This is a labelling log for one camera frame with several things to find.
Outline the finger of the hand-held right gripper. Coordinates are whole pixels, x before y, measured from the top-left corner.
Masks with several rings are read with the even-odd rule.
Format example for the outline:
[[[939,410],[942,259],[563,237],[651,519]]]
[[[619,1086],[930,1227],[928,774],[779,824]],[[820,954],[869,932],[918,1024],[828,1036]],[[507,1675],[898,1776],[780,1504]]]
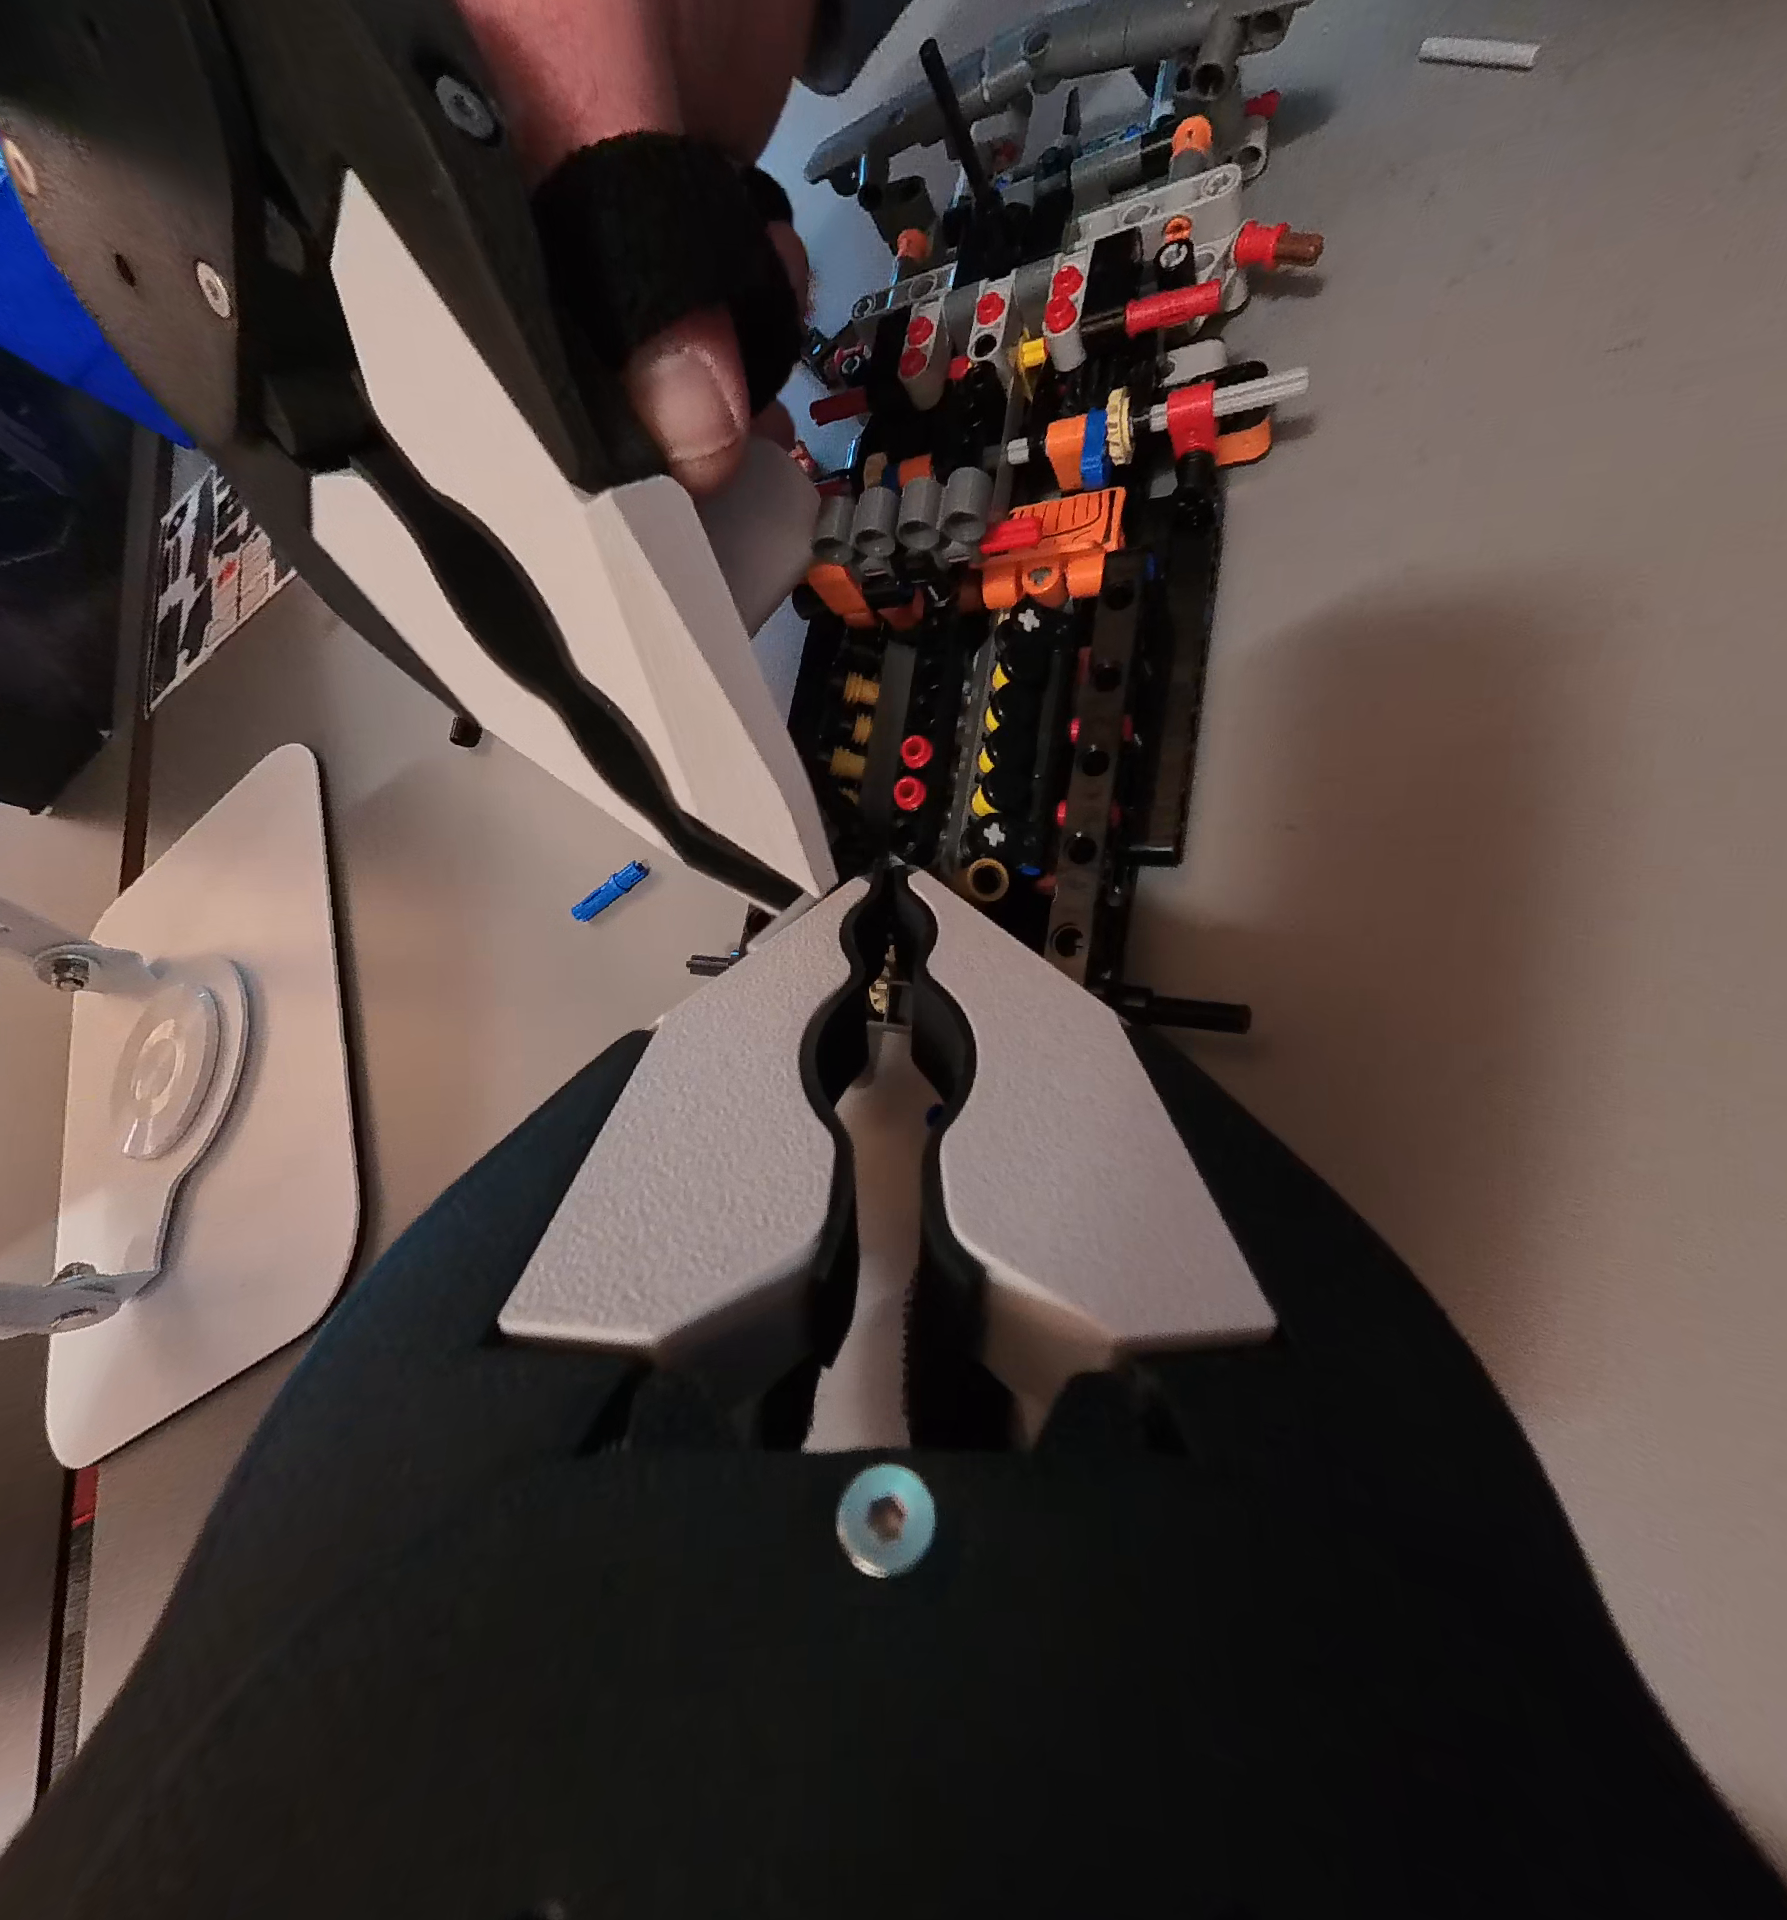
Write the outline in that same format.
[[[379,439],[517,561],[569,657],[649,744],[674,794],[746,851],[835,881],[811,776],[760,678],[709,529],[667,478],[576,482],[369,189],[340,184],[330,278]]]
[[[708,828],[625,712],[569,657],[539,590],[498,541],[425,485],[391,444],[314,474],[309,541],[502,744],[582,799],[767,908],[811,894],[811,872]]]

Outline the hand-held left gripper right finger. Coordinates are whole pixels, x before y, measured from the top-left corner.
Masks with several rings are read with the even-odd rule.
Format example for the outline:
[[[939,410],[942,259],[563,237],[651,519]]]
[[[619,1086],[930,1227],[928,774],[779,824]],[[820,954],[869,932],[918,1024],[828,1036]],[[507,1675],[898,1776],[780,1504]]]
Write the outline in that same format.
[[[941,881],[893,875],[941,1101],[907,1319],[911,1439],[1002,1448],[1066,1386],[1276,1318],[1120,1016]]]

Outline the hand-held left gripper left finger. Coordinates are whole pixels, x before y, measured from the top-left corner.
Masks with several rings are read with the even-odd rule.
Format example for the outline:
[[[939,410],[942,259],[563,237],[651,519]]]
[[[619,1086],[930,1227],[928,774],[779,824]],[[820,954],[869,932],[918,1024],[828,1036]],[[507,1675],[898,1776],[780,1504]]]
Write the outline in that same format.
[[[857,1297],[839,1101],[866,1070],[886,876],[841,884],[656,1027],[498,1312],[701,1383],[799,1448]]]

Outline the multicolour lego car chassis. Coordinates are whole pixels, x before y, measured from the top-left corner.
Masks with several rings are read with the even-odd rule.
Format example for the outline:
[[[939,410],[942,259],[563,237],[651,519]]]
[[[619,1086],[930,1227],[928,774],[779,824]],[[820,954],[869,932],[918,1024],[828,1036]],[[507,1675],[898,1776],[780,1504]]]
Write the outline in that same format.
[[[1035,8],[811,147],[886,260],[804,361],[820,494],[788,740],[841,876],[900,862],[1122,1021],[1244,1036],[1129,982],[1137,879],[1177,867],[1224,488],[1309,372],[1236,358],[1324,236],[1259,216],[1304,5]]]

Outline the person's right hand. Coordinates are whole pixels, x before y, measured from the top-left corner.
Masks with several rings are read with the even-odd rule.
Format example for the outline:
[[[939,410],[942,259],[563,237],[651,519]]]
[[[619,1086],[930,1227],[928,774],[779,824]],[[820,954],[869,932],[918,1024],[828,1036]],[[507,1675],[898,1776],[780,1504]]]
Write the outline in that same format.
[[[531,179],[580,147],[661,132],[760,158],[817,38],[815,2],[468,2],[461,17]],[[694,497],[740,473],[752,430],[791,444],[780,404],[752,407],[735,322],[694,311],[640,346],[623,387],[667,471]]]

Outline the black and white marker sheet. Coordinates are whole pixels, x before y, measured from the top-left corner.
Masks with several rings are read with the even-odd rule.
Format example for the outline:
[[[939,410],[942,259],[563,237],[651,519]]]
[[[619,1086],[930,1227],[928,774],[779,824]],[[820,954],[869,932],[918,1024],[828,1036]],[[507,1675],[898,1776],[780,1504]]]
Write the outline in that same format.
[[[146,659],[153,712],[298,578],[229,478],[176,448],[161,515],[161,571]]]

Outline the blue plastic bin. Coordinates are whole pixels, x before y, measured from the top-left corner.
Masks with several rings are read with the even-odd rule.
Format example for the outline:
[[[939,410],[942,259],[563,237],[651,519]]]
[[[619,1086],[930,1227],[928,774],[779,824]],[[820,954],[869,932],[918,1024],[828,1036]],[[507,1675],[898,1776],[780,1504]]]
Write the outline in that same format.
[[[174,444],[195,441],[106,343],[41,243],[0,151],[0,348]]]

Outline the dark box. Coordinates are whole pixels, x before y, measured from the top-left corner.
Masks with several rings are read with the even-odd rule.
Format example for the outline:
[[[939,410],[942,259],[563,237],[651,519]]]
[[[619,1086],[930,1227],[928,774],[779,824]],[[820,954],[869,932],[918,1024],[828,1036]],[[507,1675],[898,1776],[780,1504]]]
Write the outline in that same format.
[[[52,810],[130,730],[158,456],[0,348],[0,805]]]

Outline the white monitor stand base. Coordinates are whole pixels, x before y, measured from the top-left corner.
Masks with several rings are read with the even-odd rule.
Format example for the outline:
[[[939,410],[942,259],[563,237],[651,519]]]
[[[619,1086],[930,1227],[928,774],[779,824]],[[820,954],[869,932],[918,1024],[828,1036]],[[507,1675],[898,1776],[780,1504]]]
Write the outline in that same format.
[[[307,1332],[359,1235],[353,1093],[322,779],[303,744],[260,760],[91,924],[147,961],[224,956],[252,1030],[233,1107],[187,1177],[157,1284],[52,1339],[47,1443],[90,1467]],[[70,1014],[55,1265],[120,1269],[95,1212],[111,1083],[138,1006]]]

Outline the silver metal stand bracket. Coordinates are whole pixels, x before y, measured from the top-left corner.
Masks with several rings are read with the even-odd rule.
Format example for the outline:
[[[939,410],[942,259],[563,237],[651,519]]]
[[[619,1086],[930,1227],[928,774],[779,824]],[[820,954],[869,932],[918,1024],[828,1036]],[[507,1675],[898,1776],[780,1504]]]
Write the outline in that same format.
[[[0,1339],[83,1332],[161,1275],[178,1195],[233,1107],[252,1030],[247,985],[230,958],[147,961],[6,899],[0,952],[55,990],[138,1006],[114,1071],[110,1118],[95,1131],[106,1151],[95,1212],[120,1269],[69,1262],[47,1285],[0,1284]]]

